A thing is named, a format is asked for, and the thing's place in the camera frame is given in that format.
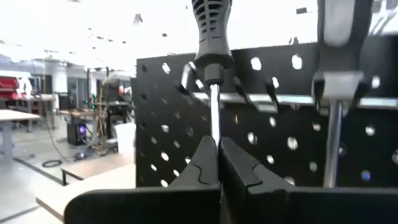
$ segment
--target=desk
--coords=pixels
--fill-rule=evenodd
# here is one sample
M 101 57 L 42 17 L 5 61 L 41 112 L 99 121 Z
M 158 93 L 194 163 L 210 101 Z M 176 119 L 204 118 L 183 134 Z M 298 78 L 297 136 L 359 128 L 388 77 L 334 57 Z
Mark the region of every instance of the desk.
M 129 164 L 66 187 L 43 189 L 36 202 L 63 222 L 63 211 L 76 196 L 96 189 L 133 189 L 136 187 L 136 165 Z
M 67 175 L 78 180 L 84 180 L 92 176 L 103 174 L 107 171 L 126 166 L 133 161 L 132 154 L 115 153 L 97 159 L 77 162 L 61 167 L 62 184 L 67 185 Z
M 2 127 L 2 151 L 6 162 L 12 161 L 12 122 L 40 119 L 39 115 L 13 110 L 0 110 L 0 125 Z

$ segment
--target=metal rod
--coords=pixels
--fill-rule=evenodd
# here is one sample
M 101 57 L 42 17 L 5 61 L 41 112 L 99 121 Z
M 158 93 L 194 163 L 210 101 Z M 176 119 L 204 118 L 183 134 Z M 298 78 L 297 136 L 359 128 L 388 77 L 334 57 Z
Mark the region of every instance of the metal rod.
M 338 151 L 340 148 L 341 122 L 343 120 L 343 103 L 330 103 L 328 140 L 326 142 L 326 164 L 323 187 L 332 188 L 336 185 Z
M 87 107 L 91 108 L 91 100 L 90 100 L 90 69 L 87 68 Z
M 193 97 L 198 100 L 208 102 L 209 97 L 206 93 L 192 93 Z M 274 103 L 267 94 L 248 94 L 249 99 L 258 105 L 269 105 L 274 107 Z M 298 104 L 300 106 L 313 106 L 312 96 L 303 95 L 277 95 L 279 104 L 291 105 Z M 242 96 L 237 93 L 221 93 L 221 103 L 246 103 Z M 383 109 L 383 110 L 398 110 L 398 99 L 396 98 L 362 98 L 359 102 L 358 108 L 364 109 Z
M 211 137 L 213 137 L 218 153 L 220 143 L 220 86 L 210 85 Z

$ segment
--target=ceiling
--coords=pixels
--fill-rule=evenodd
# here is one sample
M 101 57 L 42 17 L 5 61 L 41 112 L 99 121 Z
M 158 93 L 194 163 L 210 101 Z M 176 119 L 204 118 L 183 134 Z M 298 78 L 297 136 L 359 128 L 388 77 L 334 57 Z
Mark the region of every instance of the ceiling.
M 196 52 L 198 31 L 190 2 L 1 0 L 0 54 L 130 70 L 136 58 Z M 296 15 L 300 7 L 315 13 Z M 232 49 L 286 45 L 294 36 L 300 42 L 316 41 L 316 11 L 316 0 L 234 1 L 229 44 Z M 137 14 L 143 23 L 134 25 Z

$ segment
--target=workbench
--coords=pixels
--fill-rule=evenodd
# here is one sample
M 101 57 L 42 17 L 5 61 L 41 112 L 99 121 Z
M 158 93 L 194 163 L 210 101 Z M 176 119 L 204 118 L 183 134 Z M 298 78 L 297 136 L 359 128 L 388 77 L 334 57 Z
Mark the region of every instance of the workbench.
M 36 202 L 63 222 L 63 212 L 76 196 L 96 189 L 134 189 L 136 187 L 136 165 L 129 164 L 103 174 L 98 174 L 68 186 L 43 189 Z
M 13 110 L 0 110 L 0 126 L 2 127 L 2 152 L 6 162 L 12 161 L 12 122 L 38 120 L 39 115 Z

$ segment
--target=black pegboard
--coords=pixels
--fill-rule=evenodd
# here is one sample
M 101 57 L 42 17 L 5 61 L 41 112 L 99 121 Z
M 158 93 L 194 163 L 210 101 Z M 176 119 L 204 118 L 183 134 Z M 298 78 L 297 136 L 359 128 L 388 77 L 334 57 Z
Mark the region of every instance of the black pegboard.
M 362 68 L 366 76 L 378 76 L 381 80 L 379 87 L 367 96 L 398 96 L 398 56 L 394 51 L 397 43 L 397 37 L 393 36 L 370 37 L 365 42 Z M 291 62 L 296 54 L 302 58 L 300 70 L 294 69 Z M 175 88 L 180 83 L 183 66 L 194 57 L 186 54 L 137 61 L 137 90 L 133 98 L 137 107 L 138 187 L 159 186 L 161 180 L 171 183 L 184 170 L 201 137 L 210 134 L 209 108 L 181 95 Z M 225 93 L 234 92 L 230 77 L 237 75 L 248 93 L 265 93 L 261 80 L 269 76 L 278 79 L 278 95 L 311 94 L 316 44 L 234 50 L 233 57 L 234 67 L 225 73 L 222 88 Z M 260 59 L 260 71 L 252 69 L 253 57 Z M 170 68 L 169 73 L 162 69 L 164 64 Z M 199 91 L 193 83 L 189 89 Z M 296 185 L 321 186 L 328 118 L 314 113 L 310 107 L 285 107 L 281 114 L 260 113 L 248 105 L 228 107 L 221 112 L 222 136 L 234 139 L 281 177 L 292 177 Z M 373 135 L 366 133 L 366 127 L 374 130 Z M 256 144 L 248 141 L 248 133 L 256 136 Z M 344 151 L 339 159 L 337 186 L 398 186 L 398 165 L 392 159 L 398 149 L 397 133 L 396 111 L 351 111 L 344 118 L 341 143 Z M 296 140 L 295 150 L 288 147 L 289 138 Z M 311 162 L 316 164 L 316 171 L 310 169 Z M 364 170 L 370 172 L 370 180 L 362 179 Z

